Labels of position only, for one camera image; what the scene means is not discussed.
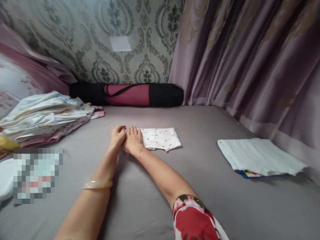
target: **wallpaper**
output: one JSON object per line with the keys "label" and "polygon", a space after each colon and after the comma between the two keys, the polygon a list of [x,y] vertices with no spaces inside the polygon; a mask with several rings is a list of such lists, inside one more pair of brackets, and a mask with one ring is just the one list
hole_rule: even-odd
{"label": "wallpaper", "polygon": [[[80,81],[169,80],[184,0],[0,0],[0,19]],[[129,36],[113,52],[109,36]]]}

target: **bed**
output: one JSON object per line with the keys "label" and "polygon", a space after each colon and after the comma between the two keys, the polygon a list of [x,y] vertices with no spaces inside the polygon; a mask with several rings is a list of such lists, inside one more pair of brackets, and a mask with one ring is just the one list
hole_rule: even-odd
{"label": "bed", "polygon": [[[49,146],[64,149],[53,193],[34,204],[2,203],[1,240],[52,239],[119,124],[176,128],[183,147],[154,153],[192,185],[230,240],[319,239],[320,189],[303,174],[248,180],[235,173],[217,140],[254,135],[221,108],[105,107],[105,112]],[[143,167],[123,151],[99,239],[174,239],[170,207]]]}

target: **purple curtain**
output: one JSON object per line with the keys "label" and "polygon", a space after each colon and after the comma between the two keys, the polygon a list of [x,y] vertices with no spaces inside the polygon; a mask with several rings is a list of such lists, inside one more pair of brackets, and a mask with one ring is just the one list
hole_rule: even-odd
{"label": "purple curtain", "polygon": [[319,0],[187,0],[169,82],[306,162],[320,186]]}

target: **hand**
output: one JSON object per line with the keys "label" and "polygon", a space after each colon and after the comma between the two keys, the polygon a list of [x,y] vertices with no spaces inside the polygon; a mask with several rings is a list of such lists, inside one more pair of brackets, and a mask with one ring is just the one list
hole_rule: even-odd
{"label": "hand", "polygon": [[124,139],[126,138],[126,126],[117,126],[115,129],[111,131],[110,137],[110,147],[111,148],[120,148]]}
{"label": "hand", "polygon": [[133,153],[134,151],[140,151],[144,149],[142,140],[142,133],[141,130],[137,130],[136,127],[131,126],[127,130],[127,137],[124,140],[122,147],[127,153]]}

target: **forearm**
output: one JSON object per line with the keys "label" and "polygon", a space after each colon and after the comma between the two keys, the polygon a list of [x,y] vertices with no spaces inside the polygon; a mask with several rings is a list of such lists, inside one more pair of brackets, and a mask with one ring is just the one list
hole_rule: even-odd
{"label": "forearm", "polygon": [[132,155],[148,171],[171,208],[177,197],[182,194],[191,194],[199,198],[190,184],[177,171],[153,155],[143,145],[133,151]]}
{"label": "forearm", "polygon": [[[91,180],[112,180],[119,148],[110,147]],[[105,216],[110,189],[84,189],[71,208],[54,240],[96,240]]]}

